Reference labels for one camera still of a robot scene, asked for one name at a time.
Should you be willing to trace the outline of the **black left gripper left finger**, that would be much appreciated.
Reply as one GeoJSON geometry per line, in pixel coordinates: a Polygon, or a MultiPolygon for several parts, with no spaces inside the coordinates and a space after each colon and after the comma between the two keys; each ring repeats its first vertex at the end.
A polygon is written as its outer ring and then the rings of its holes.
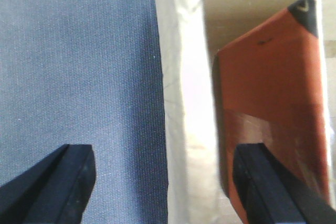
{"type": "Polygon", "coordinates": [[[95,182],[92,146],[62,145],[1,186],[1,223],[81,223],[95,182]]]}

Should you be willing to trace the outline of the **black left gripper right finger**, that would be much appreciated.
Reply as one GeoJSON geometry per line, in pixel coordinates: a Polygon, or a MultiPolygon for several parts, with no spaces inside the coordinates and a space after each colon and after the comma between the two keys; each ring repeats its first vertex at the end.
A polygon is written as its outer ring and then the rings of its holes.
{"type": "Polygon", "coordinates": [[[263,143],[237,145],[233,181],[248,223],[335,223],[335,210],[263,143]]]}

